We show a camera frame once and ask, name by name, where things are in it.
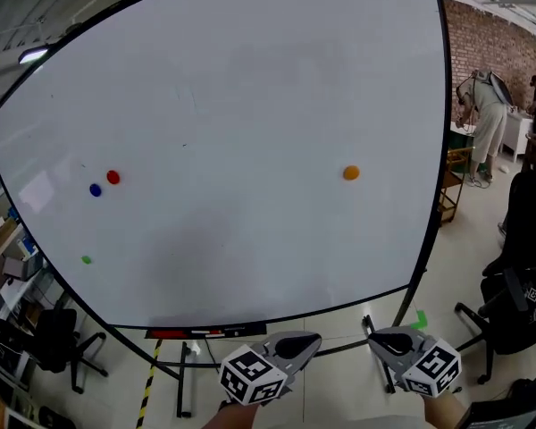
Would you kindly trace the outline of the person's left forearm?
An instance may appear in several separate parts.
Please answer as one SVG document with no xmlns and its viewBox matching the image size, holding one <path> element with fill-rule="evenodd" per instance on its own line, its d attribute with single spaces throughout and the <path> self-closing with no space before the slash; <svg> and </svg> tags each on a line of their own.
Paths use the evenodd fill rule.
<svg viewBox="0 0 536 429">
<path fill-rule="evenodd" d="M 260 404 L 243 406 L 223 401 L 217 413 L 201 429 L 252 429 Z"/>
</svg>

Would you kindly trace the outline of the wooden cart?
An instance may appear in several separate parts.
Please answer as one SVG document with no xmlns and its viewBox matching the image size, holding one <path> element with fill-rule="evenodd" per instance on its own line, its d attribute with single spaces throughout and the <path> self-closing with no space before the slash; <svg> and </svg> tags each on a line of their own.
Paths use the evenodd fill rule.
<svg viewBox="0 0 536 429">
<path fill-rule="evenodd" d="M 452 223 L 458 210 L 459 201 L 468 174 L 471 147 L 450 149 L 443 173 L 438 211 L 440 227 Z"/>
</svg>

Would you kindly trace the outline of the yellow black striped floor tape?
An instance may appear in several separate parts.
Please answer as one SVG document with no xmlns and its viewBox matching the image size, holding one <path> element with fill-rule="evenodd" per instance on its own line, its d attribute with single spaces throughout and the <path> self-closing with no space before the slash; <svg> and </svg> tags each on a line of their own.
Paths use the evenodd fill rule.
<svg viewBox="0 0 536 429">
<path fill-rule="evenodd" d="M 154 361 L 156 361 L 159 358 L 160 349 L 162 347 L 162 344 L 163 344 L 162 340 L 158 340 L 156 342 L 156 344 L 155 344 L 154 355 L 153 355 L 153 360 Z M 144 396 L 143 396 L 143 399 L 142 399 L 141 404 L 140 404 L 140 409 L 139 409 L 139 413 L 138 413 L 138 419 L 137 419 L 137 423 L 136 423 L 136 429 L 142 429 L 143 428 L 144 419 L 145 419 L 145 415 L 146 415 L 146 412 L 147 412 L 147 404 L 148 404 L 148 400 L 149 400 L 149 396 L 150 396 L 150 390 L 151 390 L 151 386 L 152 386 L 152 383 L 153 383 L 154 376 L 155 376 L 155 365 L 151 364 L 150 368 L 149 368 L 149 374 L 148 374 L 148 377 L 147 377 L 147 381 L 146 381 L 146 384 L 145 384 Z"/>
</svg>

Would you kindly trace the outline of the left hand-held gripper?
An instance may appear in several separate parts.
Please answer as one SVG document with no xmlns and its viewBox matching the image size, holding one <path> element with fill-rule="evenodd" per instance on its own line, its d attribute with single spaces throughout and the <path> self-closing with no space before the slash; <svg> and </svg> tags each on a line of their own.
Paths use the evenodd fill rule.
<svg viewBox="0 0 536 429">
<path fill-rule="evenodd" d="M 306 367 L 321 345 L 319 333 L 277 332 L 230 353 L 221 362 L 219 383 L 238 404 L 266 405 L 289 392 L 289 378 Z"/>
</svg>

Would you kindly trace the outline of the red and black board eraser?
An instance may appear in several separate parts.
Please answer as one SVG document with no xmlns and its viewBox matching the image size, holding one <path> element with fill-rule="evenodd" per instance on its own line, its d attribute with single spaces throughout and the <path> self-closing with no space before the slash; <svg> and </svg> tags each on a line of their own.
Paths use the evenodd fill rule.
<svg viewBox="0 0 536 429">
<path fill-rule="evenodd" d="M 266 323 L 234 324 L 211 327 L 150 328 L 147 340 L 200 340 L 214 338 L 241 338 L 267 333 Z"/>
</svg>

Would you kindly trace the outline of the green bin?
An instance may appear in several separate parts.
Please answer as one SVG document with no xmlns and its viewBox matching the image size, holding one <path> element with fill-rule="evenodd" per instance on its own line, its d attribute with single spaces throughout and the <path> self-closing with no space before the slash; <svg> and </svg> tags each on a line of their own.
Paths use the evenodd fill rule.
<svg viewBox="0 0 536 429">
<path fill-rule="evenodd" d="M 465 129 L 458 128 L 454 122 L 450 124 L 448 137 L 449 149 L 461 149 L 473 147 L 473 136 Z"/>
</svg>

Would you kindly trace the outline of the dark laptop screen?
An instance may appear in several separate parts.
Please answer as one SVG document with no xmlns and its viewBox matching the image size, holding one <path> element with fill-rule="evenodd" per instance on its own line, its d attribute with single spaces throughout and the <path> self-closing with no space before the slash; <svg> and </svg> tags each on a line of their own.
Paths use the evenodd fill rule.
<svg viewBox="0 0 536 429">
<path fill-rule="evenodd" d="M 536 403 L 474 402 L 456 429 L 536 429 Z"/>
</svg>

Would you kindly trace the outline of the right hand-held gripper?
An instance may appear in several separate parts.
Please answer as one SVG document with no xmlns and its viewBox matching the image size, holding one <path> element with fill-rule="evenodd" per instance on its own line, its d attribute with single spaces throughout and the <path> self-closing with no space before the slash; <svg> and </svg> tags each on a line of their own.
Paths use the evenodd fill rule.
<svg viewBox="0 0 536 429">
<path fill-rule="evenodd" d="M 409 326 L 374 331 L 368 343 L 397 386 L 424 397 L 439 397 L 462 372 L 460 355 L 446 341 Z"/>
</svg>

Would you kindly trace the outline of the ceiling light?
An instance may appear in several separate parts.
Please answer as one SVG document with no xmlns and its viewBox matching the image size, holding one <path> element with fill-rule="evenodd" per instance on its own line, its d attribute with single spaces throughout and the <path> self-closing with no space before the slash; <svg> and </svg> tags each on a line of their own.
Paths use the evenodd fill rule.
<svg viewBox="0 0 536 429">
<path fill-rule="evenodd" d="M 32 63 L 43 57 L 48 52 L 48 46 L 37 46 L 23 51 L 19 58 L 18 64 Z"/>
</svg>

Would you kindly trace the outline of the black office chair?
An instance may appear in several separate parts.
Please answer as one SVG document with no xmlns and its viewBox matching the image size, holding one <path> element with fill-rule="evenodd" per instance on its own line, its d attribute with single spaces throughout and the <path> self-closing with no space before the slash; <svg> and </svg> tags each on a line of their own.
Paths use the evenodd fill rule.
<svg viewBox="0 0 536 429">
<path fill-rule="evenodd" d="M 536 162 L 512 180 L 503 248 L 482 276 L 484 304 L 476 311 L 462 302 L 454 308 L 481 330 L 457 350 L 480 341 L 486 345 L 486 371 L 478 384 L 490 380 L 496 355 L 512 355 L 536 344 L 536 324 L 529 324 L 522 314 L 527 308 L 523 284 L 536 281 Z"/>
<path fill-rule="evenodd" d="M 53 374 L 62 373 L 67 366 L 71 371 L 71 389 L 82 394 L 82 387 L 77 385 L 78 366 L 82 364 L 103 377 L 108 372 L 88 361 L 84 354 L 96 341 L 104 341 L 106 334 L 96 332 L 82 340 L 76 331 L 77 311 L 72 308 L 50 309 L 41 312 L 35 329 L 38 349 L 33 357 L 38 366 Z"/>
</svg>

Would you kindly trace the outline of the cluttered storage shelf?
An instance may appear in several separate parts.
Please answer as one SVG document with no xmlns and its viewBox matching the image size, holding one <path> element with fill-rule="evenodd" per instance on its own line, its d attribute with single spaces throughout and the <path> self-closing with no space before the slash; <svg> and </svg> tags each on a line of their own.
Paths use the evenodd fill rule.
<svg viewBox="0 0 536 429">
<path fill-rule="evenodd" d="M 54 281 L 0 181 L 0 319 L 32 334 L 39 315 L 63 303 L 63 289 Z M 39 405 L 29 394 L 37 365 L 20 343 L 0 332 L 0 429 L 38 426 Z"/>
</svg>

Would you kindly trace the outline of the white whiteboard with black stand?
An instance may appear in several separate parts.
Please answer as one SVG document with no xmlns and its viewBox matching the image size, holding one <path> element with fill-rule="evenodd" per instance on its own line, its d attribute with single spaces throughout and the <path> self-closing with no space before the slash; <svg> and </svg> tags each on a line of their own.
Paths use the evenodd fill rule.
<svg viewBox="0 0 536 429">
<path fill-rule="evenodd" d="M 0 181 L 123 344 L 395 292 L 406 312 L 450 111 L 443 0 L 121 0 L 1 98 Z"/>
</svg>

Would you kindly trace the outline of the white table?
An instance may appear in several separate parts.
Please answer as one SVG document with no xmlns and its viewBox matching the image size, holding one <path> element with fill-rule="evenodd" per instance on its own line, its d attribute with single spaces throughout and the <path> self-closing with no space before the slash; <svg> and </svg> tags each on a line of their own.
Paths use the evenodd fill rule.
<svg viewBox="0 0 536 429">
<path fill-rule="evenodd" d="M 527 147 L 526 134 L 532 130 L 532 118 L 520 114 L 507 114 L 507 123 L 501 142 L 500 151 L 508 153 L 515 162 L 518 156 L 525 153 Z"/>
</svg>

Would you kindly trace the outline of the person's right forearm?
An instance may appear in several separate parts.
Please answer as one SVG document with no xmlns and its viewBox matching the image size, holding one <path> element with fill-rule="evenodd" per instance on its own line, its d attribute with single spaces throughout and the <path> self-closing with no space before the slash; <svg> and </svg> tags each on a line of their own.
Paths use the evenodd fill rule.
<svg viewBox="0 0 536 429">
<path fill-rule="evenodd" d="M 435 429 L 456 429 L 466 413 L 466 407 L 451 392 L 437 398 L 423 397 L 425 421 Z"/>
</svg>

